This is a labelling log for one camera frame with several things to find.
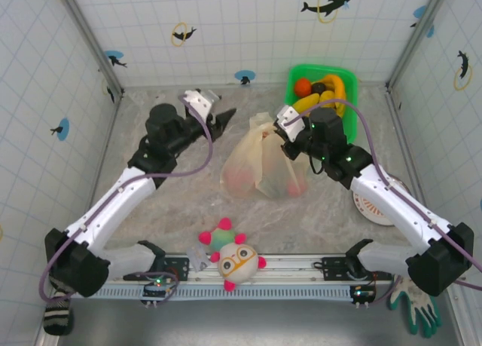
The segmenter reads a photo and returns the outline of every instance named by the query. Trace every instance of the marble floor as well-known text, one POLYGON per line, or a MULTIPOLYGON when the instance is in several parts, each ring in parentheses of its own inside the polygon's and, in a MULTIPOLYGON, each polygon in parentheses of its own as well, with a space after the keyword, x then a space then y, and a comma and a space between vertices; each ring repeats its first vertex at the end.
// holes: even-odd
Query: marble floor
MULTIPOLYGON (((246 200, 225 194, 219 185, 224 162, 249 128, 249 118, 258 112, 274 115, 283 104, 282 85, 223 87, 217 112, 236 107, 224 135, 215 142, 214 156, 202 172, 185 178, 167 179, 125 219, 108 242, 108 248, 130 246, 149 240, 170 253, 197 242, 201 231, 211 230, 222 217, 233 220, 234 230, 248 236, 246 243, 261 253, 344 253, 369 237, 381 243, 406 244, 395 227, 375 225, 355 208, 351 191, 325 174, 308 171, 308 190, 287 200, 246 200)), ((409 188, 407 169, 390 118, 383 86, 360 86, 358 107, 368 120, 378 158, 385 169, 409 188)), ((157 103, 172 103, 184 113, 176 89, 128 89, 114 124, 96 190, 96 200, 117 180, 145 135, 145 120, 157 103)), ((358 121, 357 145, 368 148, 358 121)), ((178 158, 175 171, 194 169, 207 154, 204 138, 178 158)))

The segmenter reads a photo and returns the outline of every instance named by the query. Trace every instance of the plush virus toy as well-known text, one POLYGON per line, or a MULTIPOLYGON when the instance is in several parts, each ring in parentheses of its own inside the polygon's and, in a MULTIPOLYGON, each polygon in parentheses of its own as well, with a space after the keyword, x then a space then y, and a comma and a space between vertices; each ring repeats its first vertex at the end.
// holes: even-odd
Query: plush virus toy
POLYGON ((244 244, 246 234, 234 233, 229 218, 221 219, 214 231, 201 233, 199 241, 214 250, 210 260, 218 262, 219 274, 224 278, 224 289, 228 292, 249 280, 258 268, 266 267, 266 259, 244 244))

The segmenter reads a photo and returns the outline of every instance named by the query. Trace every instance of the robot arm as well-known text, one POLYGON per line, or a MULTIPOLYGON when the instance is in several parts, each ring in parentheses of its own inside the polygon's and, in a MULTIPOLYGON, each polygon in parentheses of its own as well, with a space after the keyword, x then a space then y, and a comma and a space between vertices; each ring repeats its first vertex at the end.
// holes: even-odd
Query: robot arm
POLYGON ((140 141, 119 180, 64 232, 54 228, 45 237, 49 261, 63 244, 71 242, 53 264, 50 274, 84 297, 94 294, 107 279, 149 271, 157 258, 163 259, 165 253, 146 241, 119 250, 104 250, 104 246, 130 212, 165 180, 145 175, 171 173, 177 165, 176 158, 204 134, 198 120, 206 123, 215 141, 236 112, 231 109, 215 117, 211 115, 214 102, 219 100, 212 91, 189 90, 180 100, 191 105, 198 119, 189 112, 186 118, 180 117, 170 104, 156 105, 146 121, 147 136, 140 141), (86 219, 92 217, 87 227, 86 219))
POLYGON ((285 140, 282 146, 285 155, 294 160, 303 152, 320 160, 331 179, 369 200, 412 245, 384 246, 362 240, 346 253, 353 277, 362 278, 366 271, 409 275, 421 290, 438 295, 470 268, 471 263, 432 227, 436 224, 472 254, 474 232, 466 224, 454 226, 437 216, 393 182, 380 167, 382 176, 388 180, 386 185, 372 156, 346 143, 342 121, 333 109, 317 108, 311 111, 309 118, 295 120, 296 117, 298 113, 290 106, 284 106, 277 115, 276 132, 285 140), (431 222, 427 224, 414 207, 431 222))

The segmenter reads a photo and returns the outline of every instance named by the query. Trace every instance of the plastic bag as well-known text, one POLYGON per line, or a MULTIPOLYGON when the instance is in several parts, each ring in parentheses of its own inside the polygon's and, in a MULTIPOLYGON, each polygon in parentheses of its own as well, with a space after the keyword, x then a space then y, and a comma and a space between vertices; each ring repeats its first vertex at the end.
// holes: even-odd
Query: plastic bag
POLYGON ((289 160, 274 133, 273 119, 262 112, 249 119, 249 132, 234 148, 221 171, 221 187, 235 197, 264 194, 270 198, 297 197, 307 190, 310 161, 300 154, 289 160))

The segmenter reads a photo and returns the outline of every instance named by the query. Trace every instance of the striped sock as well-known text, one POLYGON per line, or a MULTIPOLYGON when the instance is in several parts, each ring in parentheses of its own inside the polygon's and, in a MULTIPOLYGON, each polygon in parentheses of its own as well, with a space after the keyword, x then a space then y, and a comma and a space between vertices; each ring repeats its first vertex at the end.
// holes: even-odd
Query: striped sock
MULTIPOLYGON (((50 283, 56 292, 53 297, 63 297, 73 291, 64 283, 49 276, 50 283)), ((72 312, 70 311, 70 300, 66 299, 57 303, 47 303, 44 313, 44 330, 49 335, 68 335, 72 330, 72 312)))

